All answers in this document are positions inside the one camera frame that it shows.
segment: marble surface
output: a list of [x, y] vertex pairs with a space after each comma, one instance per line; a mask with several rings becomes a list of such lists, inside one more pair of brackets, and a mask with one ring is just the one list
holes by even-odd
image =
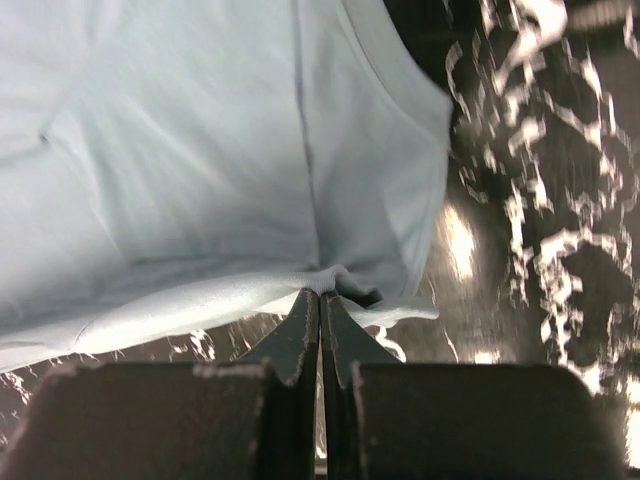
[[[419, 293], [434, 296], [441, 316], [371, 334], [410, 362], [562, 365], [640, 467], [640, 5], [386, 3], [457, 107], [447, 199]], [[279, 320], [1, 375], [0, 442], [51, 365], [229, 360]]]

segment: gray-blue garment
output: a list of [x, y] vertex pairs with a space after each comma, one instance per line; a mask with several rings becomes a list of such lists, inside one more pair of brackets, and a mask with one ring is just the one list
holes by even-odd
[[303, 287], [362, 325], [437, 316], [412, 295], [450, 102], [382, 0], [22, 0], [3, 29], [0, 371]]

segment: light blue cloth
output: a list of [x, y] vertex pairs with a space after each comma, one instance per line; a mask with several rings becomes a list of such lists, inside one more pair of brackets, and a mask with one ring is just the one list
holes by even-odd
[[382, 0], [23, 0], [5, 27], [0, 371], [303, 287], [363, 326], [437, 316], [411, 296], [451, 105]]

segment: fabric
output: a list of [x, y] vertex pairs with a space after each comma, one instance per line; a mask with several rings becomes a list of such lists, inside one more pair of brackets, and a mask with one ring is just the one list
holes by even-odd
[[0, 75], [0, 371], [304, 287], [437, 316], [451, 106], [382, 0], [5, 2]]

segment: black marble table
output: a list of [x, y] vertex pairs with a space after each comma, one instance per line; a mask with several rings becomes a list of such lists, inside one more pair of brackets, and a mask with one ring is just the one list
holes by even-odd
[[[639, 2], [386, 3], [456, 110], [419, 293], [433, 295], [440, 318], [371, 334], [409, 362], [562, 365], [640, 467]], [[51, 365], [229, 360], [278, 322], [258, 316], [1, 375], [0, 441]]]

